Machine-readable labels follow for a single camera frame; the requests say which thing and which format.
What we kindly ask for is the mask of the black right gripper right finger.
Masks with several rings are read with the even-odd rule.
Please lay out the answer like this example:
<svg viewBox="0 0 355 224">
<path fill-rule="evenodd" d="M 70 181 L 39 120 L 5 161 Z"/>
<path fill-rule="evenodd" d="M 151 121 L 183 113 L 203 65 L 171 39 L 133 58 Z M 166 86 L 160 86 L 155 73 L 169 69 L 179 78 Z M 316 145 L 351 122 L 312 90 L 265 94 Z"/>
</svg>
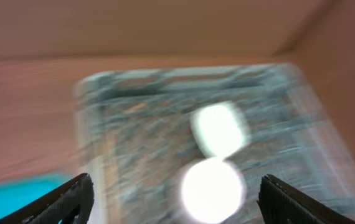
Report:
<svg viewBox="0 0 355 224">
<path fill-rule="evenodd" d="M 355 224 L 271 174 L 262 177 L 257 203 L 265 224 Z"/>
</svg>

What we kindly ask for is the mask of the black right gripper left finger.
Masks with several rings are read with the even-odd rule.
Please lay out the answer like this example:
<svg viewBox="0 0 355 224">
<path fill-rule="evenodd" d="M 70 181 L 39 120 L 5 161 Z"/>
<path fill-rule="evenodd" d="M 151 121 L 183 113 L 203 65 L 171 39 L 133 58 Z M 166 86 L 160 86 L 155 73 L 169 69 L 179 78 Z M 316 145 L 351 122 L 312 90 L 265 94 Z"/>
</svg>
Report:
<svg viewBox="0 0 355 224">
<path fill-rule="evenodd" d="M 94 204 L 93 181 L 81 173 L 41 198 L 0 219 L 0 224 L 87 224 Z"/>
</svg>

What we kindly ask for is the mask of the pink bowl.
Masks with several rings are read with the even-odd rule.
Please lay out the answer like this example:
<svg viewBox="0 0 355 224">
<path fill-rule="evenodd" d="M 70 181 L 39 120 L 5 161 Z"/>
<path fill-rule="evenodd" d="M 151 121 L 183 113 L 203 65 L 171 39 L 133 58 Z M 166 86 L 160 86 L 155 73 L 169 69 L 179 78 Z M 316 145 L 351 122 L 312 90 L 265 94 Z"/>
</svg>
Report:
<svg viewBox="0 0 355 224">
<path fill-rule="evenodd" d="M 248 187 L 238 168 L 221 159 L 204 159 L 181 172 L 177 200 L 185 222 L 222 223 L 244 205 Z"/>
</svg>

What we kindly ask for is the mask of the white bowl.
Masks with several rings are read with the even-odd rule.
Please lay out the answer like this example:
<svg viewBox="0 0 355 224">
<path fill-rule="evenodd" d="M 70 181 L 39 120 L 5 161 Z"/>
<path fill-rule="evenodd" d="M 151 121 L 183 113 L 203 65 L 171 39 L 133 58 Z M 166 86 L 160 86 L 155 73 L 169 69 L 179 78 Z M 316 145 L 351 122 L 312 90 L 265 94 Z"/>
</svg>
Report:
<svg viewBox="0 0 355 224">
<path fill-rule="evenodd" d="M 194 139 L 206 158 L 226 159 L 252 142 L 244 113 L 231 101 L 194 110 L 190 125 Z"/>
</svg>

